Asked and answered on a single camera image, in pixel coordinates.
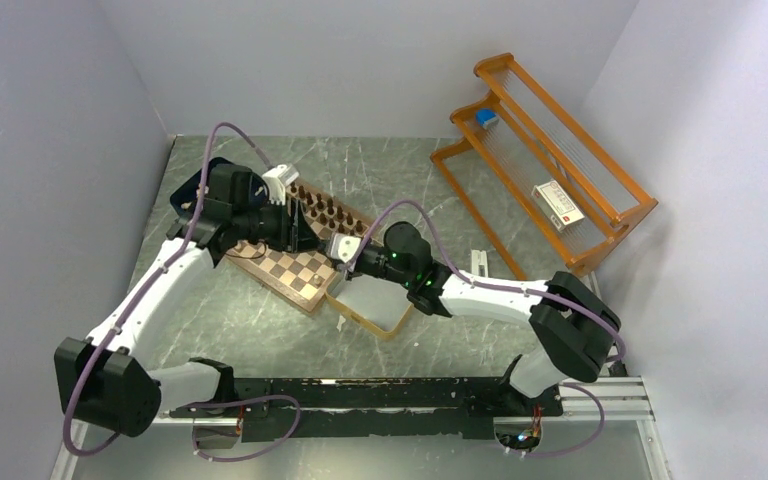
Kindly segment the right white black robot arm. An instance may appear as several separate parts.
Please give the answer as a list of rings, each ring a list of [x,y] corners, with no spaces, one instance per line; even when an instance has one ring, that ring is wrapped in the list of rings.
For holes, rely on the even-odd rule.
[[[511,281],[470,274],[436,260],[431,246],[410,223],[389,227],[382,245],[361,240],[337,243],[337,258],[352,273],[401,285],[408,301],[426,315],[477,316],[526,325],[537,347],[515,360],[499,398],[522,414],[540,394],[571,378],[591,383],[603,365],[621,357],[621,322],[575,275],[559,271],[548,280]]]

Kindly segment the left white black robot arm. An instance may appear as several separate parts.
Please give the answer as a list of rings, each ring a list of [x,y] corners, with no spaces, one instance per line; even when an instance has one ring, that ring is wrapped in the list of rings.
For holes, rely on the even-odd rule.
[[[287,253],[319,247],[300,201],[288,193],[298,176],[287,164],[257,175],[222,161],[189,181],[196,199],[168,231],[152,267],[85,338],[66,338],[55,351],[66,431],[81,420],[136,437],[161,412],[195,404],[214,416],[233,409],[238,395],[230,366],[203,358],[154,371],[143,364],[158,328],[193,282],[239,242]]]

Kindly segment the wooden chess board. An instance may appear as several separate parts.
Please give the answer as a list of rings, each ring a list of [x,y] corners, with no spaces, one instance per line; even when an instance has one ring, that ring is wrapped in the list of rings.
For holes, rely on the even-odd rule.
[[[323,240],[333,231],[363,236],[373,223],[363,212],[301,179],[291,184],[287,196],[300,201],[308,223]],[[348,213],[355,223],[360,220],[364,224],[362,234],[355,231],[355,223],[346,225]],[[336,275],[330,261],[319,252],[285,253],[263,244],[240,241],[226,253],[226,258],[308,315],[318,309]],[[323,278],[320,287],[313,285],[314,276]]]

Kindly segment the gold-rimmed metal tin tray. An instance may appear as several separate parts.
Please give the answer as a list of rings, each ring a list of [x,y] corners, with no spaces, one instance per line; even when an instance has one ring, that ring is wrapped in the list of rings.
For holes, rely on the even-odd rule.
[[[346,280],[338,274],[326,299],[342,317],[383,341],[395,337],[414,310],[399,285],[370,276]]]

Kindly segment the white plastic clip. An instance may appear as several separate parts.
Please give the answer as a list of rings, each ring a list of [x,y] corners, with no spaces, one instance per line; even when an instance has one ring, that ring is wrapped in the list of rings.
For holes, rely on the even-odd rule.
[[[479,277],[489,276],[489,262],[488,262],[487,252],[485,250],[473,249],[471,251],[470,272],[474,276],[479,276]]]

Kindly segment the dark blue piece box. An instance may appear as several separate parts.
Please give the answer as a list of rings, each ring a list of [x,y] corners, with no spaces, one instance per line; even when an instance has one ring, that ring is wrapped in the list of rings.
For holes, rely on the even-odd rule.
[[[230,161],[223,157],[214,157],[208,163],[206,185],[209,185],[211,172],[219,165],[230,164]],[[180,185],[169,197],[170,205],[178,216],[183,216],[186,212],[192,212],[199,195],[201,186],[202,168],[198,170],[182,185]]]

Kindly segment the orange wooden rack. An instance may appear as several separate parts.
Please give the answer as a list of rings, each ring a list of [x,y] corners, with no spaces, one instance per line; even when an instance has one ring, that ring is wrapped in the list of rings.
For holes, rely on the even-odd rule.
[[[447,160],[473,152],[528,215],[565,266],[580,276],[594,272],[657,206],[651,196],[593,136],[515,59],[503,53],[479,61],[473,73],[488,91],[454,110],[460,139],[434,151],[440,170],[480,229],[518,279],[527,277],[482,210],[456,179]],[[499,121],[484,130],[474,114],[490,108]],[[555,180],[585,218],[558,232],[532,198],[535,185]]]

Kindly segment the blue white small object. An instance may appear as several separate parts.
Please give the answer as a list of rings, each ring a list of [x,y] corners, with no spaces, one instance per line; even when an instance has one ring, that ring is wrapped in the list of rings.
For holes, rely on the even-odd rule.
[[[478,125],[484,130],[491,128],[499,121],[499,116],[490,108],[477,110],[474,114],[474,118]]]

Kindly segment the red white card box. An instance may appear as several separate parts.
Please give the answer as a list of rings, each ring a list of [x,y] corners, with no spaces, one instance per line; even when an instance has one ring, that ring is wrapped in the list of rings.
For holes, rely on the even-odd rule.
[[[578,205],[555,180],[535,185],[531,195],[558,232],[563,232],[585,218]]]

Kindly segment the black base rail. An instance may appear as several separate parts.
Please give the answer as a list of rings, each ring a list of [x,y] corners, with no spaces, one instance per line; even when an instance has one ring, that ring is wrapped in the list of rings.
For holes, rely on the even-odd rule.
[[[238,378],[240,399],[268,395],[245,407],[183,407],[168,419],[197,426],[241,426],[245,442],[279,438],[291,426],[296,438],[458,435],[493,440],[502,418],[528,422],[563,413],[558,387],[528,398],[500,377],[377,379]]]

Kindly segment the aluminium frame rail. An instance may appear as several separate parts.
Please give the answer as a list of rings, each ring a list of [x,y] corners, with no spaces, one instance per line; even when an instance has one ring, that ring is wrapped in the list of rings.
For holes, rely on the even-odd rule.
[[[179,410],[56,479],[668,479],[641,379],[537,398],[492,377],[241,379],[246,408]]]

